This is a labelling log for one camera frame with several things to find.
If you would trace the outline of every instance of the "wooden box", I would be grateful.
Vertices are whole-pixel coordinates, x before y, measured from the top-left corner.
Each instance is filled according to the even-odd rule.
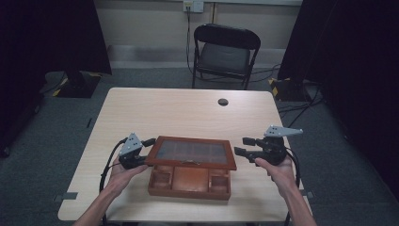
[[[146,158],[153,196],[228,200],[237,170],[228,140],[160,136]]]

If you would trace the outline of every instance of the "wall baseboard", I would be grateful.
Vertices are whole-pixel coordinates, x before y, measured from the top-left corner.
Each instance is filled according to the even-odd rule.
[[[109,45],[107,48],[111,68],[185,68],[187,56],[180,47],[137,47],[132,45]],[[261,49],[254,68],[272,68],[282,62],[285,49]],[[190,67],[194,58],[194,48],[190,50]]]

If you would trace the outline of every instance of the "table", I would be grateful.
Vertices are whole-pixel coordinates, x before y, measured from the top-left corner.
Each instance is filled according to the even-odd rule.
[[[227,99],[228,105],[219,105],[221,98]],[[100,174],[112,149],[132,132],[141,140],[158,136],[228,139],[232,148],[256,151],[260,149],[244,146],[242,137],[262,138],[270,124],[281,125],[281,121],[273,97],[266,91],[113,88],[68,189],[77,192],[77,197],[63,201],[58,217],[76,220],[85,212],[98,195]],[[141,155],[150,149],[144,148]],[[114,200],[106,212],[108,220],[284,221],[286,204],[266,171],[244,157],[234,158],[237,171],[231,172],[228,201],[150,196],[151,169],[147,169]]]

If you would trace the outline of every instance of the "metal bracket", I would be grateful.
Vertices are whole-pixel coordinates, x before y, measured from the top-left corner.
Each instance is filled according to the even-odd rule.
[[[270,125],[266,132],[264,132],[265,137],[288,137],[299,134],[303,134],[302,129],[297,130],[276,125]]]
[[[62,195],[55,195],[53,198],[54,202],[62,202],[64,200],[76,200],[77,192],[65,192]]]
[[[120,150],[120,156],[136,150],[141,150],[142,147],[143,144],[140,139],[138,139],[135,133],[132,133],[123,144],[123,147]]]
[[[308,197],[308,199],[313,199],[314,198],[313,191],[307,191],[305,189],[300,189],[299,191],[302,194],[302,196],[306,196],[306,197]]]

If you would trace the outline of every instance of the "chair backrest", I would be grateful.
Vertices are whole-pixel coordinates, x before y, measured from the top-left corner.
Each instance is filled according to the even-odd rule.
[[[203,24],[194,31],[194,40],[235,48],[258,50],[261,40],[250,30],[220,24]]]

